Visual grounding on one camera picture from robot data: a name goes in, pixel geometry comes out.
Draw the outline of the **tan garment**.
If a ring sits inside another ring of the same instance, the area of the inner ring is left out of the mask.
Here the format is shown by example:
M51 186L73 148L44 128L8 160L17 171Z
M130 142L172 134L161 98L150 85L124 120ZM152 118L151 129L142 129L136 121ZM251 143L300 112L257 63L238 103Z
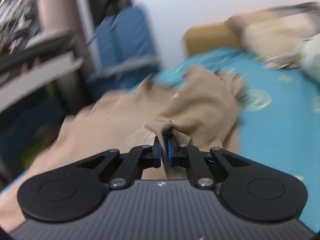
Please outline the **tan garment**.
M133 94L110 91L93 106L65 119L56 142L43 151L25 174L37 174L71 164L111 148L128 152L152 144L172 130L179 143L202 151L221 147L236 152L244 90L242 75L210 72L190 66L180 88L165 87L147 77Z

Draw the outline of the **teal patterned bed sheet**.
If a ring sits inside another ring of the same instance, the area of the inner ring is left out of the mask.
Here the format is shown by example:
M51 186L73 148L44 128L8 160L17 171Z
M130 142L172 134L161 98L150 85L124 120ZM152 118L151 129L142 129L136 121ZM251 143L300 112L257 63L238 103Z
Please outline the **teal patterned bed sheet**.
M182 88L183 75L189 67L242 74L246 88L240 98L246 104L240 116L236 153L277 168L300 179L308 190L308 202L302 221L319 230L319 87L301 69L267 69L251 53L232 48L190 57L179 66L156 76L166 87ZM24 222L17 203L17 190L30 176L47 165L57 167L107 149L106 130L111 123L106 116L133 92L111 90L91 108L67 118L58 140L41 153L27 172L1 194L1 227L11 231Z

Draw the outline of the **blue covered chair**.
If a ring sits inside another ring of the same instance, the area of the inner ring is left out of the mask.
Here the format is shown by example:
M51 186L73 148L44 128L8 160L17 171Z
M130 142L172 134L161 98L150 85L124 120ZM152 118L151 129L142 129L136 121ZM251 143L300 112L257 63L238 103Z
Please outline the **blue covered chair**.
M159 58L141 6L106 17L95 29L94 40L101 70L87 83L97 97L109 90L131 89L159 71Z

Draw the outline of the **mustard yellow headboard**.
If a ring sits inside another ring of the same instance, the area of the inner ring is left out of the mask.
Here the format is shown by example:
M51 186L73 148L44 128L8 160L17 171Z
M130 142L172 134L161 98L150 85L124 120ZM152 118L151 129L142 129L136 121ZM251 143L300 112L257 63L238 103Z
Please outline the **mustard yellow headboard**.
M191 27L183 39L189 56L218 48L243 49L240 36L224 23Z

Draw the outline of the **plaid pillow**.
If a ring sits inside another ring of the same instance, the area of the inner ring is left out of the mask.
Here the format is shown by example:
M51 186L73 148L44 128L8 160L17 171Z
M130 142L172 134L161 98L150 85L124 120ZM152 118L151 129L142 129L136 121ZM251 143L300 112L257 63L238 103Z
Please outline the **plaid pillow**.
M319 2L242 12L225 21L242 45L268 68L297 68L300 43L319 34Z

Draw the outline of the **green fleece blanket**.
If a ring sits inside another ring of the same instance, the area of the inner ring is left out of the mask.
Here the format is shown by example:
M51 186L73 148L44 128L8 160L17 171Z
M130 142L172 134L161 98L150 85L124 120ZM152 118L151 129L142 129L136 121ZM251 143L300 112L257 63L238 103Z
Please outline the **green fleece blanket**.
M300 67L308 77L319 83L319 34L300 42L297 52L299 56Z

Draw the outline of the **brown refrigerator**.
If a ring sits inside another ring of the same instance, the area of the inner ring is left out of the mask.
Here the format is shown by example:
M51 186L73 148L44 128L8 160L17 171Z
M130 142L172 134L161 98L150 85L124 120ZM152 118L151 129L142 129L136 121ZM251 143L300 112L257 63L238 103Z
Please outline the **brown refrigerator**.
M41 30L71 28L83 34L76 0L37 0Z

